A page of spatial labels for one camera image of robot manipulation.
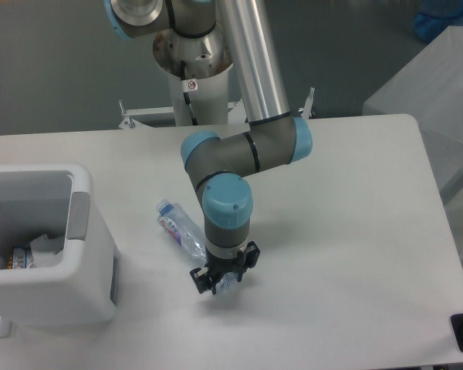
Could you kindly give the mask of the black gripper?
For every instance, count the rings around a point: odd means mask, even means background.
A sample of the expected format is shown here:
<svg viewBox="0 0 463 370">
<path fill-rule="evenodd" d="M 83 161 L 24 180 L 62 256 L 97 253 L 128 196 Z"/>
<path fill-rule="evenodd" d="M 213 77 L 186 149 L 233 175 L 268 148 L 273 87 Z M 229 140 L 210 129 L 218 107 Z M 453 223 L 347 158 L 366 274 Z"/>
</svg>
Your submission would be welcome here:
<svg viewBox="0 0 463 370">
<path fill-rule="evenodd" d="M 226 274 L 234 274 L 235 280 L 241 282 L 243 274 L 256 266 L 260 253 L 261 251 L 254 241 L 248 242 L 246 248 L 239 251 L 231 259 L 222 259 L 208 253 L 206 267 L 197 267 L 189 274 L 200 294 L 210 291 L 215 295 L 217 294 L 217 283 Z"/>
</svg>

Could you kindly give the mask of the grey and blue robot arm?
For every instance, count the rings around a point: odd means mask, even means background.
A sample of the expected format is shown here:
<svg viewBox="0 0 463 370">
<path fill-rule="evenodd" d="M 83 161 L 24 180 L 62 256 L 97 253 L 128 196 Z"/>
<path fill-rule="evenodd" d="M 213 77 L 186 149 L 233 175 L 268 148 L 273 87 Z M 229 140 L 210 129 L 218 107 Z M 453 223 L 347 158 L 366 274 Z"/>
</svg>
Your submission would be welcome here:
<svg viewBox="0 0 463 370">
<path fill-rule="evenodd" d="M 107 1 L 119 37 L 155 34 L 153 53 L 181 87 L 197 132 L 181 145 L 184 169 L 204 216 L 206 262 L 190 275 L 200 292 L 226 274 L 242 278 L 259 259 L 249 240 L 252 190 L 247 176 L 310 155 L 313 138 L 286 98 L 263 1 Z M 203 129 L 190 83 L 237 69 L 249 129 L 221 138 Z"/>
</svg>

